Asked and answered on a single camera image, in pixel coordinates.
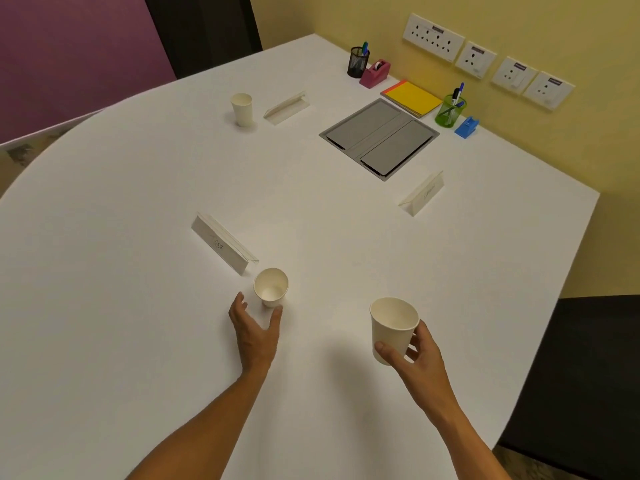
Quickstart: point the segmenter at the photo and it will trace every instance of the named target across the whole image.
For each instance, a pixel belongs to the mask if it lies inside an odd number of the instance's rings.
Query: blue stapler
[[[468,138],[471,133],[476,130],[476,126],[480,120],[473,119],[473,116],[469,116],[464,123],[462,123],[456,130],[456,134],[462,138]]]

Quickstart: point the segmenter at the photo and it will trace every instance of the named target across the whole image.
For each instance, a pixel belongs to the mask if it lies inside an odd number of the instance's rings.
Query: yellow notepad
[[[442,99],[412,84],[408,80],[401,80],[380,93],[387,99],[414,113],[418,118],[437,108]]]

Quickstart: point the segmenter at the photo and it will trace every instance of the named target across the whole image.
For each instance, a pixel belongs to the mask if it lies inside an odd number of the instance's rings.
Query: black mesh pen holder
[[[349,68],[347,74],[351,77],[359,79],[367,69],[367,62],[369,61],[370,51],[367,50],[366,54],[362,54],[362,47],[353,47],[351,49],[351,57],[349,58]]]

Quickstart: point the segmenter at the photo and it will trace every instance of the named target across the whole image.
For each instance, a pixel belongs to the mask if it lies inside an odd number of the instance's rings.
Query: electrical socket
[[[507,57],[493,75],[492,83],[516,94],[521,94],[538,73],[512,57]]]
[[[458,62],[456,62],[456,67],[475,75],[478,79],[482,79],[496,55],[495,52],[487,48],[480,47],[473,42],[467,42],[464,49],[462,49]]]
[[[574,89],[573,84],[546,72],[540,72],[524,91],[524,97],[553,111]]]
[[[414,13],[409,15],[403,38],[449,62],[455,60],[460,47],[465,42],[462,35],[458,35],[441,25],[436,25]]]

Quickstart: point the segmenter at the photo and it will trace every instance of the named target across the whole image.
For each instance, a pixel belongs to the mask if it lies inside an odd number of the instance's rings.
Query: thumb
[[[269,330],[273,330],[280,334],[280,320],[282,319],[282,305],[278,305],[273,309],[271,320],[269,322]]]
[[[405,361],[402,355],[398,354],[395,348],[384,342],[376,342],[376,352],[378,352],[380,357],[386,360],[398,373],[404,370],[405,365],[409,364]]]

